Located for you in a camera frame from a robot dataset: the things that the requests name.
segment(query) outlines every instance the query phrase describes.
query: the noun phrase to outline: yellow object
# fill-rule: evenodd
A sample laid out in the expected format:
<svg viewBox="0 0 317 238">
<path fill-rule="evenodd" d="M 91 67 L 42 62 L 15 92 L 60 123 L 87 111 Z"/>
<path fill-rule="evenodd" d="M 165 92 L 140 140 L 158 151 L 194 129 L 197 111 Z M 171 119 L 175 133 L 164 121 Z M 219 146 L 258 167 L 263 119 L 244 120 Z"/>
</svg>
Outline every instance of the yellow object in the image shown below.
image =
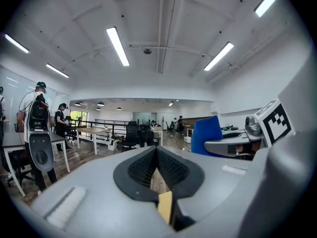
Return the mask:
<svg viewBox="0 0 317 238">
<path fill-rule="evenodd" d="M 172 192 L 166 192 L 158 196 L 158 212 L 169 224 L 170 212 L 172 209 Z"/>
</svg>

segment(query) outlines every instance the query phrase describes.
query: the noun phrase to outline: black backpack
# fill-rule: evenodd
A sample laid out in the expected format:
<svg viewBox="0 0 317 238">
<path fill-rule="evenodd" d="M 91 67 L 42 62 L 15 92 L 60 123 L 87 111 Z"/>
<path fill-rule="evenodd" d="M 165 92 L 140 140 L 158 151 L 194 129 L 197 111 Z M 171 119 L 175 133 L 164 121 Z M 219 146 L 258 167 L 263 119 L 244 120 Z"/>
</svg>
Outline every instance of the black backpack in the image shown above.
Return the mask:
<svg viewBox="0 0 317 238">
<path fill-rule="evenodd" d="M 3 111 L 2 111 L 2 100 L 3 100 L 3 97 L 1 98 L 1 101 L 0 101 L 0 118 L 1 118 L 2 115 L 3 115 Z"/>
</svg>

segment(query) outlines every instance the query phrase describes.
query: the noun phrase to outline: linear light fixture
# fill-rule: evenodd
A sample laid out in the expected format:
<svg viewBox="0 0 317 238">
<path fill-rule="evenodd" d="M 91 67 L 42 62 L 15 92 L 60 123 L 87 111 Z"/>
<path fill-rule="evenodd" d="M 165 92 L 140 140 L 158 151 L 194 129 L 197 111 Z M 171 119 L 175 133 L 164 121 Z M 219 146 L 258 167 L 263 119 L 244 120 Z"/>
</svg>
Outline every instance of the linear light fixture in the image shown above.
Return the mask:
<svg viewBox="0 0 317 238">
<path fill-rule="evenodd" d="M 10 41 L 12 44 L 16 45 L 19 49 L 23 50 L 25 53 L 29 53 L 29 50 L 22 46 L 20 43 L 18 43 L 16 40 L 14 40 L 12 37 L 8 36 L 7 34 L 4 35 L 4 37 Z"/>
<path fill-rule="evenodd" d="M 14 80 L 14 79 L 12 79 L 12 78 L 9 78 L 9 77 L 6 77 L 6 78 L 7 78 L 7 79 L 10 79 L 10 80 L 12 80 L 12 81 L 14 81 L 14 82 L 19 83 L 18 81 Z"/>
<path fill-rule="evenodd" d="M 274 3 L 274 1 L 275 0 L 262 0 L 254 11 L 259 17 L 261 17 L 266 12 L 266 10 Z"/>
<path fill-rule="evenodd" d="M 52 69 L 53 71 L 55 71 L 55 72 L 59 73 L 60 75 L 62 75 L 62 76 L 64 76 L 64 77 L 66 77 L 66 78 L 69 78 L 69 76 L 68 76 L 68 75 L 66 75 L 65 73 L 61 72 L 60 70 L 58 70 L 58 69 L 54 68 L 54 67 L 53 67 L 53 66 L 51 66 L 49 63 L 48 63 L 48 64 L 46 64 L 46 67 L 48 67 L 48 68 Z"/>
<path fill-rule="evenodd" d="M 204 68 L 204 70 L 209 71 L 212 67 L 216 65 L 231 49 L 233 48 L 233 44 L 227 42 L 227 44 L 220 50 L 220 52 L 211 60 L 210 63 Z"/>
<path fill-rule="evenodd" d="M 123 64 L 123 66 L 129 66 L 130 64 L 129 64 L 128 58 L 125 55 L 125 52 L 123 50 L 123 46 L 122 46 L 122 43 L 120 41 L 117 28 L 116 27 L 108 28 L 107 33 L 109 35 L 109 38 L 110 38 L 115 50 L 117 51 L 117 54 L 118 54 L 118 56 Z"/>
</svg>

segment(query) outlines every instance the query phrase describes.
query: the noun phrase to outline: person wearing backpack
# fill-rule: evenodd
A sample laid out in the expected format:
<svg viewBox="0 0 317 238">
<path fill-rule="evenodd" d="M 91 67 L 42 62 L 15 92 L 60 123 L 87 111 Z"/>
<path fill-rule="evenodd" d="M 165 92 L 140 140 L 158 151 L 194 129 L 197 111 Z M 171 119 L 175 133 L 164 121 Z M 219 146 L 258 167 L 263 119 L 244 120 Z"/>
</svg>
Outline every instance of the person wearing backpack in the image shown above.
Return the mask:
<svg viewBox="0 0 317 238">
<path fill-rule="evenodd" d="M 5 120 L 5 115 L 4 115 L 5 98 L 2 96 L 2 93 L 3 93 L 3 87 L 0 86 L 0 148 L 2 147 L 2 141 L 3 141 L 3 135 L 4 135 L 3 121 Z"/>
</svg>

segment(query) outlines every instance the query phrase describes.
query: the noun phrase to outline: table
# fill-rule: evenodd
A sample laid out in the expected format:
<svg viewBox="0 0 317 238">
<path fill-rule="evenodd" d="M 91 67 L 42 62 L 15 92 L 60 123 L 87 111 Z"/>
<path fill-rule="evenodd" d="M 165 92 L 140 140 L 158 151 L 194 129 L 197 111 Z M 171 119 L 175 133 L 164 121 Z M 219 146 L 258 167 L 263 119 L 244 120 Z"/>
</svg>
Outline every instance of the table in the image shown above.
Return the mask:
<svg viewBox="0 0 317 238">
<path fill-rule="evenodd" d="M 13 180 L 17 186 L 17 188 L 19 189 L 20 193 L 22 194 L 22 196 L 25 196 L 25 193 L 23 192 L 16 176 L 15 176 L 15 172 L 13 170 L 13 167 L 11 165 L 10 162 L 10 158 L 9 158 L 9 151 L 18 151 L 18 150 L 23 150 L 24 149 L 24 133 L 17 133 L 17 132 L 5 132 L 4 133 L 4 137 L 3 137 L 3 143 L 2 143 L 2 147 L 4 150 L 4 154 L 5 154 L 5 159 L 6 162 L 9 166 L 10 172 L 12 174 Z M 67 154 L 66 154 L 66 147 L 65 147 L 65 138 L 58 136 L 56 134 L 50 134 L 51 137 L 51 141 L 53 145 L 56 144 L 62 144 L 63 145 L 63 151 L 64 151 L 64 159 L 65 159 L 65 163 L 66 163 L 66 167 L 67 167 L 67 172 L 70 172 L 69 169 L 69 165 L 68 165 L 68 160 L 67 160 Z"/>
<path fill-rule="evenodd" d="M 95 155 L 97 155 L 97 134 L 99 133 L 110 133 L 111 129 L 108 128 L 97 128 L 97 127 L 88 127 L 88 128 L 76 128 L 77 132 L 77 146 L 80 149 L 79 145 L 79 131 L 92 134 L 94 136 L 94 147 L 95 147 Z"/>
<path fill-rule="evenodd" d="M 160 134 L 160 145 L 163 145 L 163 130 L 161 127 L 152 127 L 151 126 L 151 131 L 155 132 L 155 133 L 159 133 Z"/>
<path fill-rule="evenodd" d="M 186 136 L 188 137 L 188 131 L 191 130 L 192 131 L 192 135 L 193 135 L 193 131 L 194 128 L 192 128 L 193 126 L 191 125 L 184 125 L 184 127 L 186 127 Z"/>
</svg>

